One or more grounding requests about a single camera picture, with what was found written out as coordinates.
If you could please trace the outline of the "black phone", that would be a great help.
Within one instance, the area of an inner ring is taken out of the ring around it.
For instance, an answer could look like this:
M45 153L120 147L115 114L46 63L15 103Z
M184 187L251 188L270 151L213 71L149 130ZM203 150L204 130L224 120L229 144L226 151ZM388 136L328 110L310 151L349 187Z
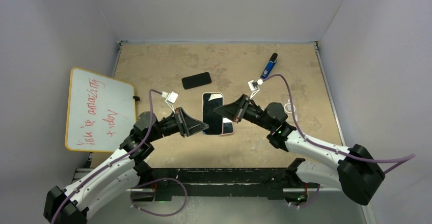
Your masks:
M233 122L227 118L223 118L222 135L230 135L234 133Z

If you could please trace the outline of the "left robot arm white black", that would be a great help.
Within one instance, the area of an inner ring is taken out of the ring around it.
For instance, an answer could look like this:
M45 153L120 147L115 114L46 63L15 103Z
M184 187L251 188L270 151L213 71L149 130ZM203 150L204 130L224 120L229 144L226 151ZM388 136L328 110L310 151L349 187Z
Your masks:
M108 159L74 183L55 186L47 193L43 216L50 223L87 223L127 189L150 185L152 169L144 160L154 150L151 142L176 133L188 137L208 127L181 107L160 121L151 111L141 113L129 136Z

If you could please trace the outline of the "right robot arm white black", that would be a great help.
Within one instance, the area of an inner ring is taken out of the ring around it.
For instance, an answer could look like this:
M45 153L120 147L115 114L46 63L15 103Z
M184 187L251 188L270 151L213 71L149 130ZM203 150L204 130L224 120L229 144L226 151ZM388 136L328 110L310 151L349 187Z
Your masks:
M268 130L267 139L276 149L311 158L291 164L286 180L293 187L317 183L337 188L355 203L366 206L385 179L383 170L365 147L349 148L301 134L299 128L286 121L288 115L281 103L272 102L262 109L243 94L235 102L213 111L232 122L246 120Z

